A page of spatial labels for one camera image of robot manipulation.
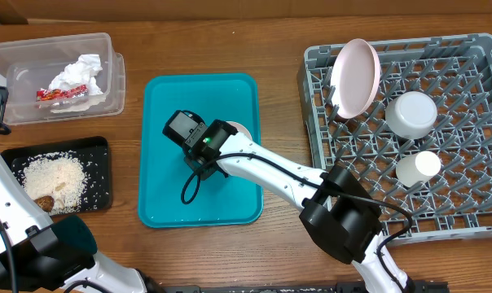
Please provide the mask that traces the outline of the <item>small red object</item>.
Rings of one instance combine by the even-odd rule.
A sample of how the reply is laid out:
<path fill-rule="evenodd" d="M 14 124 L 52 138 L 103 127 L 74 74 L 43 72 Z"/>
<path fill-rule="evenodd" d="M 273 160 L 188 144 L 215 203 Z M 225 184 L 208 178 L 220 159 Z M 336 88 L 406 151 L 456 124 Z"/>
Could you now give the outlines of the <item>small red object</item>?
<path fill-rule="evenodd" d="M 70 90 L 39 90 L 37 92 L 37 101 L 49 101 L 49 100 L 57 100 L 64 98 L 76 98 L 84 96 L 88 93 L 88 89 L 86 85 L 80 85 L 76 88 Z"/>

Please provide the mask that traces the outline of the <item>white rice pile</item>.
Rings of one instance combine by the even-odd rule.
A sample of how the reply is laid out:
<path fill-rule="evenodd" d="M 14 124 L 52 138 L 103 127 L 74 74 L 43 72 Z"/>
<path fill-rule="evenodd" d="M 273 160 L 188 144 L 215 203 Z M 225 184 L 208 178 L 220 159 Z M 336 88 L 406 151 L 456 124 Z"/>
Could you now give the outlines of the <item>white rice pile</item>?
<path fill-rule="evenodd" d="M 51 195 L 51 216 L 90 212 L 111 206 L 108 154 L 93 151 L 54 151 L 20 157 L 11 171 L 33 201 Z"/>

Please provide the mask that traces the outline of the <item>grey-white bowl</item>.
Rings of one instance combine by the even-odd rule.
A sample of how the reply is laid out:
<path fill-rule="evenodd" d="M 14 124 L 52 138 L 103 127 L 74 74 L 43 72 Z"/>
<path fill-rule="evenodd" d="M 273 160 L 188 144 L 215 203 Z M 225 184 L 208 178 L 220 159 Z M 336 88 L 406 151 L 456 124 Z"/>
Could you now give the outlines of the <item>grey-white bowl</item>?
<path fill-rule="evenodd" d="M 405 139 L 428 135 L 437 119 L 437 106 L 426 94 L 411 91 L 389 102 L 385 121 L 390 130 Z"/>

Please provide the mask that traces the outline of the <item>small pink plate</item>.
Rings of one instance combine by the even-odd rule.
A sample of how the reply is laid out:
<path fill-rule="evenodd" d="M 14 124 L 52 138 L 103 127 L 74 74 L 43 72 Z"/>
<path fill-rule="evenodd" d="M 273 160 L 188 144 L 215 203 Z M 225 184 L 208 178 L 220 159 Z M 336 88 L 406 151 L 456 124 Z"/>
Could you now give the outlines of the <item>small pink plate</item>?
<path fill-rule="evenodd" d="M 239 132 L 243 133 L 246 137 L 248 137 L 250 140 L 253 139 L 252 135 L 248 131 L 246 127 L 244 127 L 242 124 L 234 121 L 228 121 L 229 125 L 234 126 Z"/>

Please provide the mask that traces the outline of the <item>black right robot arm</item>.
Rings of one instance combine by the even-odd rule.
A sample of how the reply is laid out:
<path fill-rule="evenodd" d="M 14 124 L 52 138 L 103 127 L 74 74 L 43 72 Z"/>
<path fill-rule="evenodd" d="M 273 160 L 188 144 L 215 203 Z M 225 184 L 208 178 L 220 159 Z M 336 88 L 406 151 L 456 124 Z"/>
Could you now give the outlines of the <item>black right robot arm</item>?
<path fill-rule="evenodd" d="M 411 223 L 384 236 L 383 208 L 411 214 L 373 199 L 357 178 L 339 165 L 326 171 L 287 160 L 256 144 L 224 120 L 206 125 L 194 112 L 177 110 L 163 134 L 182 148 L 192 173 L 188 183 L 199 185 L 215 172 L 251 181 L 286 200 L 299 212 L 308 235 L 322 251 L 353 265 L 369 292 L 412 292 L 415 285 L 386 248 L 405 234 Z"/>

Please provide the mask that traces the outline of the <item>white napkin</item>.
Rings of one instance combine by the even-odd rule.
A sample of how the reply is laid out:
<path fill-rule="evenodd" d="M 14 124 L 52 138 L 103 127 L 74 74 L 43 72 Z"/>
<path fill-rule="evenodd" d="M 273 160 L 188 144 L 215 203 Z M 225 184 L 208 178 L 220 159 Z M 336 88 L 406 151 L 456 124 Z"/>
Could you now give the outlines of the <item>white napkin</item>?
<path fill-rule="evenodd" d="M 91 107 L 103 103 L 106 100 L 102 95 L 82 96 L 78 100 L 72 102 L 60 102 L 51 105 L 51 113 L 67 113 L 67 112 L 84 112 Z"/>
<path fill-rule="evenodd" d="M 103 70 L 97 54 L 80 55 L 76 63 L 67 65 L 48 85 L 49 90 L 70 90 L 86 85 L 88 95 L 98 95 L 103 91 L 99 88 L 96 76 Z"/>

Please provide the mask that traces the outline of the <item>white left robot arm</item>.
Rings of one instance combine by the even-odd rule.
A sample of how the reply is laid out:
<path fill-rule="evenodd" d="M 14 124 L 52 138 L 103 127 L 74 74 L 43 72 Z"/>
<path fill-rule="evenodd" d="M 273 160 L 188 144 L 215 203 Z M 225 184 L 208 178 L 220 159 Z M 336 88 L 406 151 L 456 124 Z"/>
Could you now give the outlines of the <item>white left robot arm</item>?
<path fill-rule="evenodd" d="M 8 91 L 0 86 L 0 134 Z M 162 292 L 138 269 L 114 262 L 97 248 L 78 216 L 53 222 L 34 203 L 0 155 L 0 289 L 65 292 Z"/>

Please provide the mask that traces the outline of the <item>cream cup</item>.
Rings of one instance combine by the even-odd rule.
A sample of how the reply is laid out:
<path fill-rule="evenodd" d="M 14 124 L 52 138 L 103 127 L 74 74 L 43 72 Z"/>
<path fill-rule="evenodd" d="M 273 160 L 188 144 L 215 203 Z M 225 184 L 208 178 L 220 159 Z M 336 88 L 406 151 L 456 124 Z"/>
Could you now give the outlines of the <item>cream cup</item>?
<path fill-rule="evenodd" d="M 421 151 L 407 155 L 398 161 L 396 167 L 397 179 L 406 187 L 417 182 L 425 183 L 441 170 L 440 158 L 431 151 Z"/>

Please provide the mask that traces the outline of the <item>large pink plate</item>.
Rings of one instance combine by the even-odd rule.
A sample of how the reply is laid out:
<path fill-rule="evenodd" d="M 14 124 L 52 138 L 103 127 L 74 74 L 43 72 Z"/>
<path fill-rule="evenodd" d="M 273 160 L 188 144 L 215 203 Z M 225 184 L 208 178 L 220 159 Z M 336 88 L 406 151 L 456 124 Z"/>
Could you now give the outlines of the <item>large pink plate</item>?
<path fill-rule="evenodd" d="M 380 59 L 363 39 L 353 39 L 340 50 L 332 66 L 330 85 L 334 87 L 332 105 L 337 114 L 351 119 L 372 104 L 380 83 Z"/>

